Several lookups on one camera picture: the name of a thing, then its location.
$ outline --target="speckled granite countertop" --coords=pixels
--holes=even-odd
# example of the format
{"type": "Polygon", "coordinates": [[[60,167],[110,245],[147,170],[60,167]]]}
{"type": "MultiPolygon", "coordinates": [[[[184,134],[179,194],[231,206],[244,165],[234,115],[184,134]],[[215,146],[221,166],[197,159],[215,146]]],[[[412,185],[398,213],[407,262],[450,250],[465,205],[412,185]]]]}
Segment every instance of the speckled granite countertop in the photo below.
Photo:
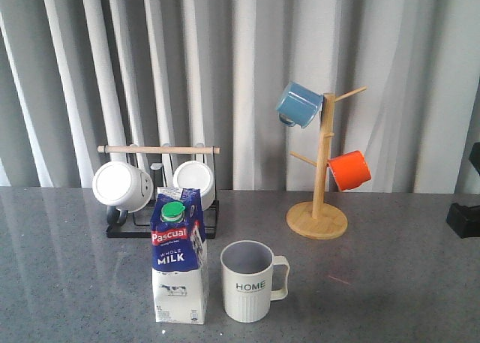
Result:
{"type": "Polygon", "coordinates": [[[446,194],[330,193],[346,233],[316,241],[285,214],[307,192],[221,191],[206,324],[155,323],[149,239],[106,237],[89,189],[0,188],[0,341],[478,342],[480,238],[445,223],[446,194]],[[219,254],[255,239],[287,256],[289,296],[261,321],[223,310],[219,254]]]}

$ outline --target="blue mug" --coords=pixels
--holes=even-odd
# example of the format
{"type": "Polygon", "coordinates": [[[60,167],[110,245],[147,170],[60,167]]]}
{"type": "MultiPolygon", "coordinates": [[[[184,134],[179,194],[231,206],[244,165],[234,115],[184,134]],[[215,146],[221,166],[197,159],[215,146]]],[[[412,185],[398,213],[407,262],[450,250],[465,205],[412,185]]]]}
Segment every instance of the blue mug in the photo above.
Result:
{"type": "Polygon", "coordinates": [[[305,128],[322,109],[323,95],[290,82],[283,91],[280,102],[275,108],[280,121],[289,127],[295,124],[305,128]]]}

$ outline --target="pascual milk carton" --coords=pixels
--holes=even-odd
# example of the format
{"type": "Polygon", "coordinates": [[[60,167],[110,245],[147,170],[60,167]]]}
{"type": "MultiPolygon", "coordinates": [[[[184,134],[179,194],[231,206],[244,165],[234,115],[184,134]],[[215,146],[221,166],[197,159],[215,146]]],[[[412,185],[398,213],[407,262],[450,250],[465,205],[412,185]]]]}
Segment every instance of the pascual milk carton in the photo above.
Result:
{"type": "Polygon", "coordinates": [[[151,217],[157,322],[204,324],[209,282],[200,191],[159,188],[151,217]]]}

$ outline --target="curtain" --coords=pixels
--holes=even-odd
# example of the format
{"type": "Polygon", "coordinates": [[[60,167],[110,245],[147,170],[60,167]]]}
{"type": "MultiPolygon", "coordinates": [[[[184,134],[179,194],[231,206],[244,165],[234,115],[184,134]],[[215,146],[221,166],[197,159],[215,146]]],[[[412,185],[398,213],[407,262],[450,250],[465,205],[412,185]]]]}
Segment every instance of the curtain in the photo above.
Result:
{"type": "MultiPolygon", "coordinates": [[[[479,193],[478,1],[0,0],[0,185],[90,188],[126,160],[99,145],[203,144],[220,189],[313,190],[289,152],[316,160],[321,113],[301,129],[275,111],[295,81],[367,86],[334,116],[331,156],[370,167],[354,191],[479,193]]],[[[170,184],[192,158],[137,163],[170,184]]]]}

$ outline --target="orange mug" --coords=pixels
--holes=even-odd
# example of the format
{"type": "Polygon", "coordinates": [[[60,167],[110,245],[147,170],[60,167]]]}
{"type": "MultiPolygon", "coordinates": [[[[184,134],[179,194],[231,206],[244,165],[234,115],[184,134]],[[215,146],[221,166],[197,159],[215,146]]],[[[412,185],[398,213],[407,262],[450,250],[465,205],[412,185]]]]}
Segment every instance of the orange mug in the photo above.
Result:
{"type": "Polygon", "coordinates": [[[357,188],[372,179],[367,162],[359,150],[329,159],[328,165],[341,191],[357,188]]]}

